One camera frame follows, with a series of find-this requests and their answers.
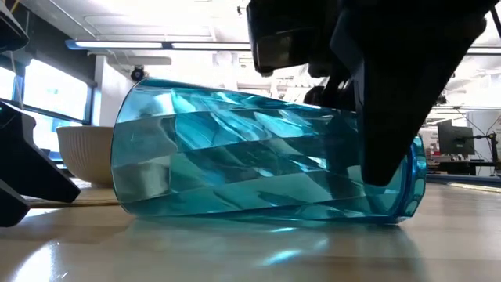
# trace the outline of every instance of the desk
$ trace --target desk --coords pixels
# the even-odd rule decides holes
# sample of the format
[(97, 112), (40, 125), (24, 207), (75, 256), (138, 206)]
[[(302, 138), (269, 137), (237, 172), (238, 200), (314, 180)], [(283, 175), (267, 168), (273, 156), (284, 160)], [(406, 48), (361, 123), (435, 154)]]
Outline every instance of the desk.
[(35, 210), (0, 229), (1, 281), (495, 281), (501, 194), (428, 185), (400, 226), (134, 220)]

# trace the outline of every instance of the office room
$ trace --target office room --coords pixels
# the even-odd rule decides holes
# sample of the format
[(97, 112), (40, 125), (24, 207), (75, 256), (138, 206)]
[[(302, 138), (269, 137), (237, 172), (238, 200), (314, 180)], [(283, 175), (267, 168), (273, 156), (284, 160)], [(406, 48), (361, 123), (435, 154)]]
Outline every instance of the office room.
[(0, 280), (500, 281), (498, 12), (0, 2)]

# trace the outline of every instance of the blue plastic cup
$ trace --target blue plastic cup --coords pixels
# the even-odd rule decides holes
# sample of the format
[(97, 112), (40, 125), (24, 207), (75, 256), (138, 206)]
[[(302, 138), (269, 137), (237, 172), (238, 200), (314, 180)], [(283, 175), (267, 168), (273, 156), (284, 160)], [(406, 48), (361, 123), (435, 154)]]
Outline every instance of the blue plastic cup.
[(148, 78), (118, 114), (111, 166), (118, 200), (138, 216), (413, 216), (425, 189), (421, 139), (386, 186), (362, 181), (360, 151), (354, 113)]

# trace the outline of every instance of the black object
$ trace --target black object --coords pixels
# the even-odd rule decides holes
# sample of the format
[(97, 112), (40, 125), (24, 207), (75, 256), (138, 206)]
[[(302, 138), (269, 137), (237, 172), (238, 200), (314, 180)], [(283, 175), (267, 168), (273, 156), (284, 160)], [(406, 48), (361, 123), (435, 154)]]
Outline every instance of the black object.
[(254, 66), (330, 76), (314, 104), (356, 110), (363, 180), (386, 185), (497, 2), (251, 0)]
[(437, 124), (440, 154), (474, 155), (473, 129)]
[(0, 102), (0, 226), (17, 224), (29, 207), (20, 195), (70, 203), (80, 190), (34, 145), (35, 119)]
[(135, 82), (141, 81), (145, 77), (144, 66), (135, 66), (131, 73), (131, 79)]

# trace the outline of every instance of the ceiling light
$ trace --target ceiling light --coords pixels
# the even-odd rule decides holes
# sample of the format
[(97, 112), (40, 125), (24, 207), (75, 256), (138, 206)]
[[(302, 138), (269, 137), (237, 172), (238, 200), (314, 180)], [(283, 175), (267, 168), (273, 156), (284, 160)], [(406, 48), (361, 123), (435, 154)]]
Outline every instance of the ceiling light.
[(249, 43), (226, 43), (226, 42), (179, 42), (172, 43), (173, 49), (184, 50), (229, 50), (229, 51), (250, 51)]
[(467, 56), (501, 56), (500, 47), (471, 47), (468, 49)]
[(162, 49), (161, 42), (80, 42), (67, 40), (70, 49)]
[(250, 51), (247, 42), (134, 42), (134, 41), (77, 41), (66, 40), (72, 50), (86, 49), (163, 49), (188, 51)]

